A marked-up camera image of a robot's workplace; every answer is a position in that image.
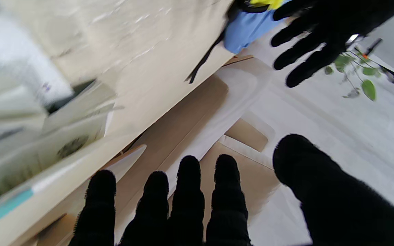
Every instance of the glove finger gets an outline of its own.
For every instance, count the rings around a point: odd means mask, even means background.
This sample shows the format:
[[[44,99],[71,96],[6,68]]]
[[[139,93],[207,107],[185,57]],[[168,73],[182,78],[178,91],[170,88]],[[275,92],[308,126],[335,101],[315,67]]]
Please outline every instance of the glove finger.
[[[168,178],[156,171],[150,174],[136,207],[135,218],[128,224],[121,245],[163,245],[168,216]]]
[[[114,174],[98,171],[89,182],[70,245],[114,245],[115,194]]]
[[[280,54],[273,63],[273,67],[276,70],[281,70],[294,63],[301,56],[316,49],[325,40],[325,35],[324,31],[313,31],[313,33],[294,44],[293,47]]]
[[[200,163],[194,156],[185,156],[177,172],[169,231],[172,245],[199,245],[203,242],[205,198],[200,190]]]
[[[270,44],[272,47],[277,47],[290,41],[294,37],[297,37],[299,34],[308,30],[310,26],[317,22],[317,16],[318,15],[315,14],[314,11],[309,11],[304,16],[293,20],[293,22],[291,22],[288,27],[280,30],[275,36],[273,36]]]
[[[322,67],[335,61],[344,50],[344,42],[342,45],[327,44],[322,50],[314,52],[305,62],[291,71],[287,76],[286,85],[290,88],[297,86],[305,79],[313,76]]]
[[[246,199],[241,191],[238,166],[232,156],[219,156],[214,179],[206,245],[250,245]]]
[[[280,19],[292,16],[297,11],[305,8],[307,6],[313,5],[316,0],[292,0],[284,5],[280,6],[275,12],[273,13],[273,20],[278,21]]]
[[[212,211],[234,210],[248,217],[246,199],[241,190],[239,170],[232,156],[222,154],[215,164],[215,190],[212,193]]]

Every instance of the black knit glove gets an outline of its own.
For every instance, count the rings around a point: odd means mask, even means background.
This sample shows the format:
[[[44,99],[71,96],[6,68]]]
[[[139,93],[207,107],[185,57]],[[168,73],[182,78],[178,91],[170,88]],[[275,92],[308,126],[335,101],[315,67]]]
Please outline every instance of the black knit glove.
[[[222,154],[215,168],[206,245],[250,246],[248,212],[236,162],[231,156]],[[177,187],[168,218],[168,178],[161,171],[150,174],[136,215],[122,234],[119,245],[203,245],[205,198],[200,182],[199,161],[194,156],[184,157],[177,172]],[[86,191],[86,205],[78,217],[70,246],[114,245],[115,193],[113,173],[102,170],[92,177]]]
[[[281,54],[274,63],[276,70],[294,63],[304,54],[325,43],[321,51],[314,52],[297,66],[286,79],[288,87],[294,87],[311,77],[322,67],[333,62],[346,50],[346,41],[354,34],[366,36],[374,28],[394,16],[394,0],[292,0],[277,9],[275,21],[309,8],[288,27],[277,33],[271,41],[277,47],[304,31],[311,34],[298,41]]]

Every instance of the white floor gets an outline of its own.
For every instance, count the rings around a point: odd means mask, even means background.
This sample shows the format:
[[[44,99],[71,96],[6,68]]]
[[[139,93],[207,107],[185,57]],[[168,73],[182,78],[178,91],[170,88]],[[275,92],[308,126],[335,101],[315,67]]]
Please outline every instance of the white floor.
[[[268,42],[276,31],[248,49],[269,66],[292,45],[269,47]],[[328,76],[319,71],[300,86],[287,88],[285,77],[293,67],[275,71],[261,98],[250,108],[275,130],[263,152],[272,157],[275,145],[283,136],[302,134],[330,154],[345,171],[394,204],[394,84],[385,78],[372,79],[377,88],[375,102],[363,94],[354,99],[342,98],[350,91],[350,85],[339,84],[343,75],[338,72]],[[281,187],[258,219],[251,222],[249,233],[257,246],[311,241],[299,203],[286,187]]]

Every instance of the yellow object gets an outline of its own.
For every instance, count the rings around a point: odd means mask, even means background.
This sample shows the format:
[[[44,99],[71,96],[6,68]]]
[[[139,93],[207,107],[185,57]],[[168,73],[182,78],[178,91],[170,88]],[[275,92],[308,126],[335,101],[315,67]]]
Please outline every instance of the yellow object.
[[[250,4],[256,6],[269,5],[268,9],[277,9],[283,4],[283,0],[250,0]]]

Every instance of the green leaf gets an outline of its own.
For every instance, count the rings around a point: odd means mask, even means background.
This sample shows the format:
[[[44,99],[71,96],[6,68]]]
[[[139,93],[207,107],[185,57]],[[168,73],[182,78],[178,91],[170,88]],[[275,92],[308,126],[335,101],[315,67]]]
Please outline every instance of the green leaf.
[[[333,69],[332,69],[332,67],[326,66],[326,67],[325,67],[325,74],[326,74],[326,75],[333,74]]]
[[[373,76],[377,73],[376,68],[370,68],[370,67],[364,67],[363,68],[363,74],[367,76]]]
[[[381,72],[379,70],[377,70],[377,72],[375,73],[375,77],[380,78],[381,77]]]
[[[363,93],[372,101],[377,99],[377,92],[375,90],[375,86],[373,85],[372,81],[366,79],[361,84],[361,89],[363,89]]]
[[[360,61],[359,61],[360,64],[364,64],[364,63],[367,64],[367,63],[370,61],[369,59],[366,59],[366,58],[364,58],[363,56],[360,56],[359,58],[360,58]]]
[[[337,71],[339,71],[340,73],[344,73],[344,67],[346,67],[346,66],[345,66],[345,65],[340,65],[340,66],[335,65],[335,68],[336,68]]]
[[[341,65],[341,64],[348,65],[351,61],[352,61],[352,57],[339,55],[335,59],[334,63],[335,63],[335,65]]]

